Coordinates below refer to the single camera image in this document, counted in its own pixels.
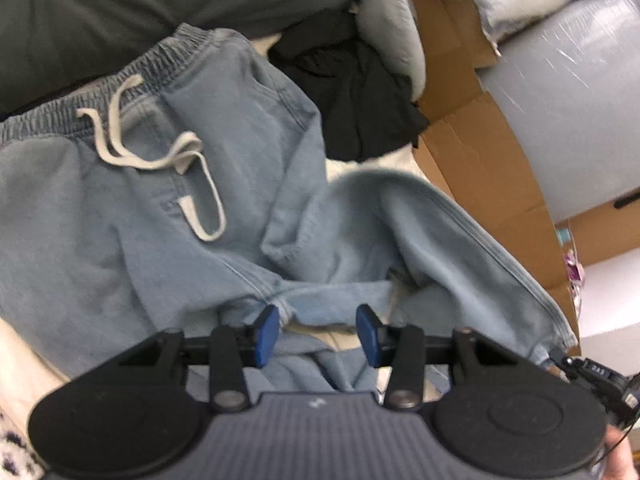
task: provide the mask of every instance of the cable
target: cable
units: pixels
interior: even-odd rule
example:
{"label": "cable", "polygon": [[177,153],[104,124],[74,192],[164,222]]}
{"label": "cable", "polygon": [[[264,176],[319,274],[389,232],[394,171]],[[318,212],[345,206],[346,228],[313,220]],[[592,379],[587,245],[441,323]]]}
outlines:
{"label": "cable", "polygon": [[596,460],[594,465],[598,465],[600,462],[602,462],[607,456],[609,456],[611,453],[613,453],[613,451],[620,445],[622,444],[623,440],[625,440],[628,436],[629,433],[631,433],[631,430],[634,428],[634,426],[636,425],[636,423],[638,422],[638,420],[640,420],[640,415],[636,417],[636,420],[633,421],[633,423],[631,425],[629,425],[629,429],[626,430],[626,433],[622,436],[622,438],[616,443],[615,446],[612,446],[611,448],[609,448],[607,450],[607,452],[601,456],[599,459]]}

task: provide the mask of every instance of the hand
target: hand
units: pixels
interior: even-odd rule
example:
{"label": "hand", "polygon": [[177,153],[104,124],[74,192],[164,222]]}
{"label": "hand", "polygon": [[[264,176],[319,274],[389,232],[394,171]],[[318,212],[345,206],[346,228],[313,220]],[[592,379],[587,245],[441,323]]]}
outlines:
{"label": "hand", "polygon": [[[604,445],[607,449],[614,447],[624,433],[618,428],[609,426]],[[625,438],[620,445],[607,457],[607,466],[604,469],[602,480],[638,480],[638,473],[634,467],[634,457],[631,453],[631,443]]]}

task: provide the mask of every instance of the elastic waistband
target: elastic waistband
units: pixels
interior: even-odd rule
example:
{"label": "elastic waistband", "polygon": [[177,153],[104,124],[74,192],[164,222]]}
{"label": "elastic waistband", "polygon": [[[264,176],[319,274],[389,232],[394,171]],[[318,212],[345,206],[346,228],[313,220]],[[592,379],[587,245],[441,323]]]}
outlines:
{"label": "elastic waistband", "polygon": [[141,74],[144,83],[127,91],[122,97],[122,106],[141,95],[158,92],[179,76],[206,46],[220,44],[230,36],[239,36],[239,33],[224,28],[201,30],[183,23],[172,36],[157,43],[118,73],[0,123],[0,147],[12,140],[30,137],[75,137],[92,132],[93,126],[87,117],[76,117],[78,108],[95,108],[104,119],[111,95],[128,77]]}

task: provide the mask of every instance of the black clothing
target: black clothing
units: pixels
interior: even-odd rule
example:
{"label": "black clothing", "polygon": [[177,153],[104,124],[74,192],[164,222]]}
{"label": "black clothing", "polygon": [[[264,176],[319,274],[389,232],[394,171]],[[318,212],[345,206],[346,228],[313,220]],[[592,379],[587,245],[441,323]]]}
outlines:
{"label": "black clothing", "polygon": [[386,70],[348,12],[322,10],[288,28],[269,60],[318,106],[328,158],[381,156],[429,125],[411,103],[410,80]]}

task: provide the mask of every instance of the black round pad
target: black round pad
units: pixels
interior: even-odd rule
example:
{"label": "black round pad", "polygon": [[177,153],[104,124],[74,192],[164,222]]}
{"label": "black round pad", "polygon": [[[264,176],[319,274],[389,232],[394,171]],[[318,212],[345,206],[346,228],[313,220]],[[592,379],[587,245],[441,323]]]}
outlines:
{"label": "black round pad", "polygon": [[136,478],[171,463],[194,441],[200,409],[180,386],[71,383],[31,414],[37,453],[70,478]]}
{"label": "black round pad", "polygon": [[602,447],[606,418],[586,390],[461,385],[436,406],[441,442],[489,473],[513,478],[561,476],[591,463]]}

